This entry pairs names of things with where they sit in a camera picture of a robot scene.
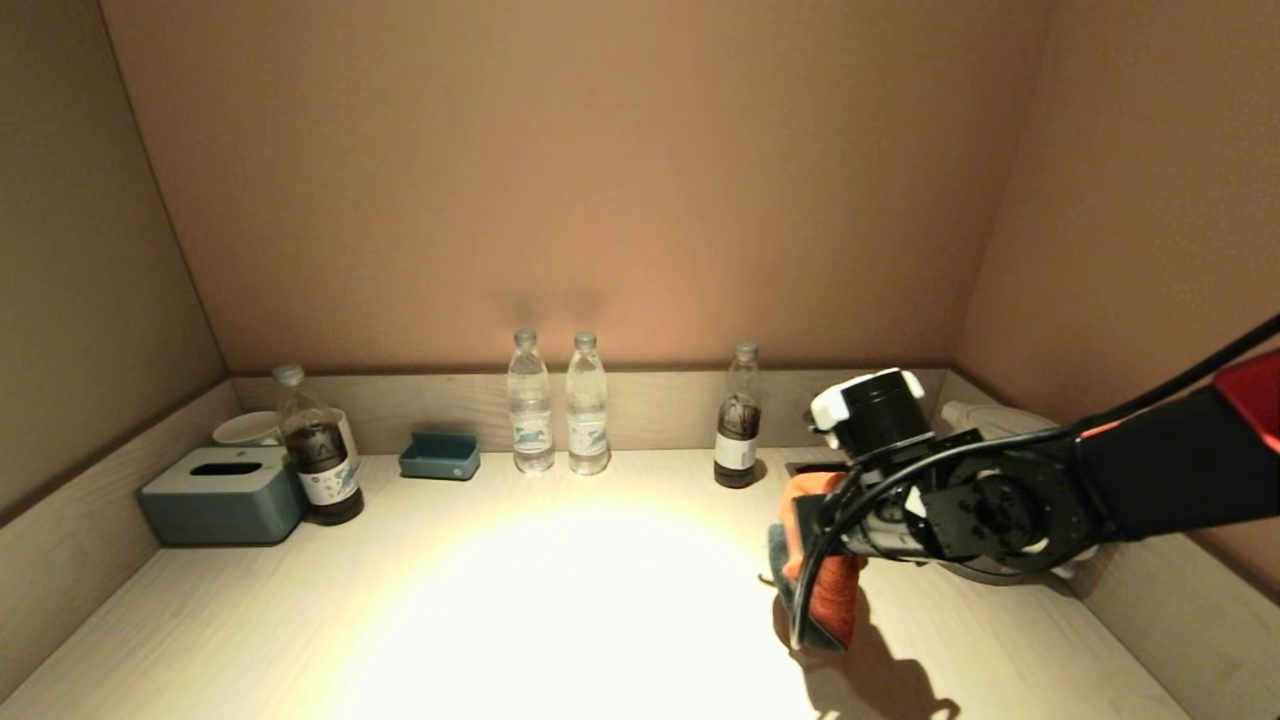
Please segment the blue-grey tissue box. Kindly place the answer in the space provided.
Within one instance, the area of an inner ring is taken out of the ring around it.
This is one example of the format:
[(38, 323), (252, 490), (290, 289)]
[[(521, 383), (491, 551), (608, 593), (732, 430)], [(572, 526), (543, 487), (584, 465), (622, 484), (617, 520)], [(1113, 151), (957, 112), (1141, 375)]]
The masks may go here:
[(163, 546), (274, 546), (310, 510), (280, 446), (195, 448), (134, 497)]

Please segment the small blue tray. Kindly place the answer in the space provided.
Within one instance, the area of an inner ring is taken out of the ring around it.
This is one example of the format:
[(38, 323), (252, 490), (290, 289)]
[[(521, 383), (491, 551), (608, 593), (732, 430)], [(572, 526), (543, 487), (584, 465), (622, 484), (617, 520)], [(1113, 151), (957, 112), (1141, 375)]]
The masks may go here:
[(415, 432), (398, 457), (402, 477), (435, 480), (470, 480), (480, 462), (477, 437), (449, 432)]

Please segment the orange microfibre cloth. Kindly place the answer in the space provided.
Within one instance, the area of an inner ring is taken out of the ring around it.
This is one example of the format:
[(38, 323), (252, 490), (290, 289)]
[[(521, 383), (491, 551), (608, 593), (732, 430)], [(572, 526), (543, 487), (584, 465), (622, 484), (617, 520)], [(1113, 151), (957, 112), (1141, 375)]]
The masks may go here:
[[(803, 569), (803, 551), (790, 500), (797, 495), (832, 491), (840, 473), (812, 473), (790, 477), (780, 501), (778, 519), (767, 532), (768, 573), (763, 577), (782, 603), (785, 616), (794, 620), (795, 589)], [(859, 575), (867, 560), (858, 556), (826, 557), (813, 585), (809, 610), (803, 620), (804, 650), (841, 652), (855, 637), (860, 600)]]

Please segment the grey kettle base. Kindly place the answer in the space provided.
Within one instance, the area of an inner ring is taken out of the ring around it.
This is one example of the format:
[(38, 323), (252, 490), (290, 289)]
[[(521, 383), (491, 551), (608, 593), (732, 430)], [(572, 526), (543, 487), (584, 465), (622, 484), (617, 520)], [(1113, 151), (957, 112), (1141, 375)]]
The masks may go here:
[(1046, 585), (1065, 588), (1089, 560), (1091, 557), (1074, 559), (1061, 566), (1036, 573), (1016, 571), (989, 559), (978, 559), (970, 562), (941, 562), (940, 566), (961, 579), (984, 585)]

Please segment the clear water bottle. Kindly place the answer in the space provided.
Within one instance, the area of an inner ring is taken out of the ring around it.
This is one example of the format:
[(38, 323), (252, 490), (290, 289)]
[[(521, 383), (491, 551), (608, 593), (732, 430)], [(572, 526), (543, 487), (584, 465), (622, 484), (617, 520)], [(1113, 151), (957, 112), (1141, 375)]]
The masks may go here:
[(611, 460), (607, 374), (594, 332), (579, 332), (573, 345), (564, 378), (570, 469), (595, 475)]
[(532, 329), (515, 332), (506, 397), (515, 465), (527, 474), (547, 471), (556, 460), (550, 374)]

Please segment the dark drink bottle patterned label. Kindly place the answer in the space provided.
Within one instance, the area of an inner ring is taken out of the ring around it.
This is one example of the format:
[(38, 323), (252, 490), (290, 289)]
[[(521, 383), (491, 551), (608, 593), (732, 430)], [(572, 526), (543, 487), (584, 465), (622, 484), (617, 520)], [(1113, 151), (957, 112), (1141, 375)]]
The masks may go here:
[(312, 521), (335, 527), (356, 519), (365, 509), (364, 491), (339, 413), (307, 383), (301, 365), (276, 366), (271, 377), (278, 388), (278, 433)]

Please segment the slim dark bottle white label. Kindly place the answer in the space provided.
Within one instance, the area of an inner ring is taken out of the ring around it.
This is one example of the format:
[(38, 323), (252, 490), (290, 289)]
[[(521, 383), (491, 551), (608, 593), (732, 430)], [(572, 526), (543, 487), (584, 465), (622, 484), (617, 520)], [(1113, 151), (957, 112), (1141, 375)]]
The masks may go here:
[(742, 342), (735, 348), (719, 402), (714, 447), (714, 479), (742, 489), (756, 480), (756, 443), (762, 425), (759, 346)]

